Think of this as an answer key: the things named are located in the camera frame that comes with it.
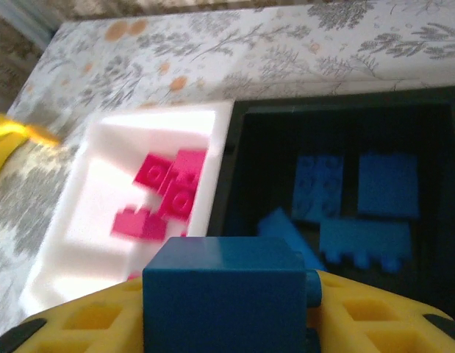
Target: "blue lego brick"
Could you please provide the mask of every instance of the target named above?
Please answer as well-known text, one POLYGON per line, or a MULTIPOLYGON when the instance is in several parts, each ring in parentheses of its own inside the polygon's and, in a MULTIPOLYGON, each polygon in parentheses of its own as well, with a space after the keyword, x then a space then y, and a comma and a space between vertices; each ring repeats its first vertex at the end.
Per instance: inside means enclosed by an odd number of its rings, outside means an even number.
POLYGON ((295 170, 292 218, 320 223, 340 215, 343 157, 301 156, 295 170))
POLYGON ((379 261, 385 272, 395 273, 402 260, 412 259, 407 223, 328 219, 320 224, 320 251, 330 263, 350 257, 357 268, 367 269, 379 261))
POLYGON ((418 218, 418 159, 366 154, 359 159, 358 213, 418 218))
POLYGON ((301 352, 304 262, 281 239, 171 238, 143 270, 144 352, 301 352))
POLYGON ((302 254, 306 268, 327 271, 281 208, 274 210, 258 223, 258 236, 284 239, 292 250, 302 254))

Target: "pink lego brick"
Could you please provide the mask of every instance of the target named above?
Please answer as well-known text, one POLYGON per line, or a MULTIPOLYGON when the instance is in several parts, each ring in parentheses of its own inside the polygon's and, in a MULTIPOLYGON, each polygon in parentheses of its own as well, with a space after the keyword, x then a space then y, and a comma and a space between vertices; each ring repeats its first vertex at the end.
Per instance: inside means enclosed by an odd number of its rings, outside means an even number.
POLYGON ((132 272, 128 277, 126 281, 130 281, 131 279, 134 278, 139 278, 142 276, 142 272, 132 272))
POLYGON ((144 233, 140 237, 141 240, 164 241, 165 232, 167 231, 167 222, 157 214, 152 213, 145 224, 144 233))
POLYGON ((150 213, 146 208, 136 211, 134 207, 126 207, 123 212, 116 213, 112 232, 138 238, 144 232, 144 224, 150 213))
POLYGON ((157 193, 159 195, 164 196, 165 193, 167 192, 167 189, 168 189, 168 186, 170 185, 170 183, 172 181, 174 181, 177 177, 178 177, 178 172, 175 171, 173 168, 170 168, 168 170, 167 175, 165 175, 165 178, 164 178, 162 184, 160 185, 159 189, 157 190, 157 193))
POLYGON ((123 212, 116 213, 112 232, 125 235, 136 240, 164 241, 167 222, 150 210, 127 207, 123 212))
POLYGON ((149 153, 134 181, 153 190, 158 190, 167 176, 171 165, 171 160, 149 153))
POLYGON ((180 149, 173 162, 172 169, 179 172, 179 179, 186 182, 196 182, 201 175, 207 151, 180 149))
POLYGON ((187 221, 195 201, 196 186, 174 180, 163 196, 158 215, 187 221))

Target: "patterned fabric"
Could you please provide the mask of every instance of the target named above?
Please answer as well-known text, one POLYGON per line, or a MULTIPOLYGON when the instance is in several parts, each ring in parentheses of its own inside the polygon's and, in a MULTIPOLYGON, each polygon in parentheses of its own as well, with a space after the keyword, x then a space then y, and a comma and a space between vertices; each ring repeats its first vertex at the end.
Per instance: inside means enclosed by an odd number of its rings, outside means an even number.
POLYGON ((0 333, 22 319, 18 297, 91 112, 442 85, 455 85, 449 0, 64 24, 10 109, 65 142, 27 144, 1 173, 0 333))

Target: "black tray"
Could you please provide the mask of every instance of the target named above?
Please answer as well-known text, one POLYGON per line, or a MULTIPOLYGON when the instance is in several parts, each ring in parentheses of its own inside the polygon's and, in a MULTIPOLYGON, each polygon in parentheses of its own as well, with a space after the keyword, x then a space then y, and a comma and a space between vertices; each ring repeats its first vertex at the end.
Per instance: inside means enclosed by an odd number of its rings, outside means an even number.
MULTIPOLYGON (((329 270, 455 318, 455 87, 236 102, 208 236, 255 236, 269 212, 283 207, 290 214, 300 154, 345 156, 341 214, 357 216, 359 155, 367 151, 418 156, 413 261, 395 275, 347 261, 327 264, 329 270)), ((295 225, 318 253, 319 227, 295 225)))

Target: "white tray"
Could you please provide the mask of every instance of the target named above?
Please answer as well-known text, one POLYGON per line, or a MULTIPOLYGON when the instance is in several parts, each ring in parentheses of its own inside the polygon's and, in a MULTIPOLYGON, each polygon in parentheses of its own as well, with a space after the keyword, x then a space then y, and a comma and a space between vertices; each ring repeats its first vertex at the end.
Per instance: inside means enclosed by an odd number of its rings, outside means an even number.
MULTIPOLYGON (((162 243, 111 236, 118 210, 158 208, 160 196, 132 183, 149 152, 175 157, 207 149, 187 236, 205 236, 233 102, 95 115, 76 154, 20 303, 27 315, 123 282, 162 243)), ((169 221, 167 238, 186 224, 169 221)))

